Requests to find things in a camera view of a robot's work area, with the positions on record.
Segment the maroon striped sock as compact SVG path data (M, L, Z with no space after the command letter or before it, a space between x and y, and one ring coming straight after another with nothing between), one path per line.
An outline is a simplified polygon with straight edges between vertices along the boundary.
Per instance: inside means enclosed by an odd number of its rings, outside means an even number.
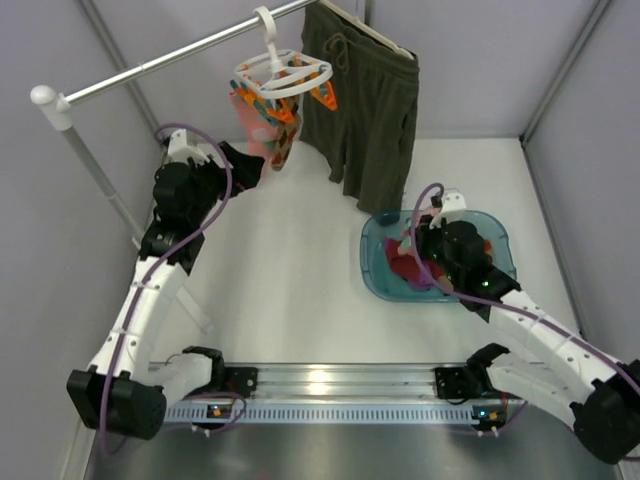
M409 287L416 291L426 291L434 286L433 270L430 261L423 261L424 267L429 274L418 266L416 259L411 253L400 254L401 241L386 237L383 240L383 248L387 263L393 274L405 281Z

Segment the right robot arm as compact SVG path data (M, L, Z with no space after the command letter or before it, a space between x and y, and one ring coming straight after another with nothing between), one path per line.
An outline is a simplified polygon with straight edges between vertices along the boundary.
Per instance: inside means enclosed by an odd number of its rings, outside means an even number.
M560 420L598 460L630 460L639 446L638 361L625 364L565 329L494 266L473 224L424 216L410 238L417 263L433 261L450 280L445 293L509 338L469 359L481 380Z

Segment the white round clip hanger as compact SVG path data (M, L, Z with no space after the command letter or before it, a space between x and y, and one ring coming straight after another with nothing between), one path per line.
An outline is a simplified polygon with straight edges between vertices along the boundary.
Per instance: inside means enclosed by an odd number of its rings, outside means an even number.
M265 6L254 10L262 29L266 52L237 65L230 85L264 100L293 97L329 82L332 65L292 49L278 49L275 19Z

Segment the pink patterned sock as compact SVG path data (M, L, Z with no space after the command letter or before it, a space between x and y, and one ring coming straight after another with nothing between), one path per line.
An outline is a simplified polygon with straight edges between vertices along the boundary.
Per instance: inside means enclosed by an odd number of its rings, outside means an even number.
M234 107L239 122L247 140L247 153L251 156L262 157L264 160L261 175L268 173L273 158L274 142L277 129L266 121L257 111L251 108L235 92L229 94L229 100Z
M433 216L427 213L421 214L415 221L409 217L405 222L404 229L402 230L400 246L403 249L409 250L413 241L416 241L417 246L420 246L422 232L424 230L429 231L432 219Z

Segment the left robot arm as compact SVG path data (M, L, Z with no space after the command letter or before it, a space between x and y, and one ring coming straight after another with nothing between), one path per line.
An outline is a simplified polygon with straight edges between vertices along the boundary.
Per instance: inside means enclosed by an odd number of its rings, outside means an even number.
M216 349L190 346L164 367L149 368L168 311L204 244L206 220L261 178L263 158L226 142L219 143L218 151L224 156L221 164L195 151L155 172L153 220L129 292L99 352L67 380L69 397L89 429L149 440L170 406L228 386Z

